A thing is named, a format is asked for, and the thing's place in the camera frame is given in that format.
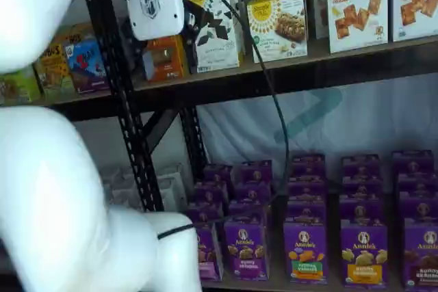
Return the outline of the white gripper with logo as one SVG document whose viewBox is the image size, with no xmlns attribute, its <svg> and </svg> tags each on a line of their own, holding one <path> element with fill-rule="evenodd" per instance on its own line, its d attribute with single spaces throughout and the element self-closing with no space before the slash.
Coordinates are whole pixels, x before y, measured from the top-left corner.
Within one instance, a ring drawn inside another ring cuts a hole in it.
<svg viewBox="0 0 438 292">
<path fill-rule="evenodd" d="M 221 18 L 190 0 L 127 0 L 129 20 L 137 40 L 177 35 L 188 23 L 188 43 L 203 46 L 210 40 L 228 40 L 230 29 Z"/>
</svg>

